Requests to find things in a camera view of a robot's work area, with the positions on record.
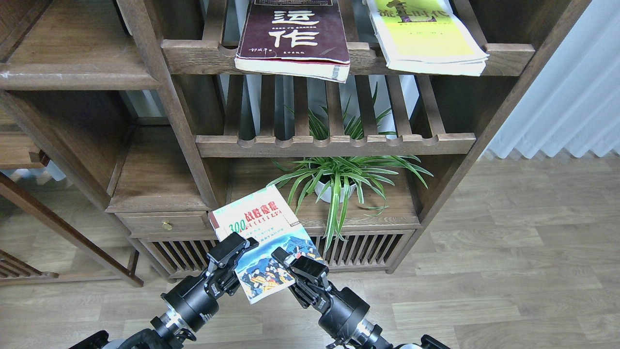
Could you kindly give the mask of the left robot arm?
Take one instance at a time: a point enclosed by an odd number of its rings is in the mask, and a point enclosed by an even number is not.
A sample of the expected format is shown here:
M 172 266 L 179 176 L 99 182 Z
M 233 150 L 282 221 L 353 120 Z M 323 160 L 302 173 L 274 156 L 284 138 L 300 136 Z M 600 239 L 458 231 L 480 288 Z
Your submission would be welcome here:
M 208 267 L 199 276 L 187 276 L 161 298 L 168 311 L 151 320 L 144 329 L 126 340 L 109 342 L 106 331 L 98 331 L 73 346 L 74 349 L 181 349 L 186 339 L 195 341 L 199 331 L 219 310 L 217 299 L 238 290 L 234 268 L 243 254 L 259 243 L 233 232 L 211 249 Z

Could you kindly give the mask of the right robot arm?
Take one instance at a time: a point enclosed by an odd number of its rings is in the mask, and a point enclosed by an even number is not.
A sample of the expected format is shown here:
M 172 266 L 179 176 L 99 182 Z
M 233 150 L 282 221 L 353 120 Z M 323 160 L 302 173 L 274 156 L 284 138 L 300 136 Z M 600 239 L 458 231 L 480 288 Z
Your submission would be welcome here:
M 303 308 L 314 307 L 321 313 L 318 324 L 334 342 L 327 346 L 348 345 L 355 349 L 394 349 L 382 335 L 382 328 L 366 319 L 369 304 L 350 288 L 339 291 L 327 278 L 328 266 L 307 256 L 289 254 L 278 247 L 271 254 L 292 274 L 296 283 L 290 286 L 293 296 Z

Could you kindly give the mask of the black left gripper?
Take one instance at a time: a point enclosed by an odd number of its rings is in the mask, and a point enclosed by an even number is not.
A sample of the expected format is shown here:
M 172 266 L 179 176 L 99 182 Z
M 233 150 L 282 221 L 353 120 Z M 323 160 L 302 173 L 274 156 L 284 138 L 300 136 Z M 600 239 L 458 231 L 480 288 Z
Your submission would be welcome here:
M 238 290 L 240 282 L 234 271 L 238 260 L 258 245 L 254 238 L 246 240 L 233 232 L 208 252 L 206 276 L 188 276 L 161 294 L 169 308 L 161 316 L 161 335 L 199 331 L 219 310 L 216 296 L 232 296 Z

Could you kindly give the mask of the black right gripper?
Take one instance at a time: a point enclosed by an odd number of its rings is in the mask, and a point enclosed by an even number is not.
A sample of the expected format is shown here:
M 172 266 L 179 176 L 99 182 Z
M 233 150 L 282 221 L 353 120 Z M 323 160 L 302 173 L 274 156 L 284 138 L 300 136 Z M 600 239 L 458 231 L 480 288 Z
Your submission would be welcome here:
M 296 257 L 281 247 L 271 256 L 293 276 L 295 283 L 289 288 L 300 305 L 321 312 L 319 326 L 334 339 L 328 347 L 371 346 L 371 324 L 365 319 L 370 306 L 349 287 L 335 289 L 326 265 L 303 255 Z

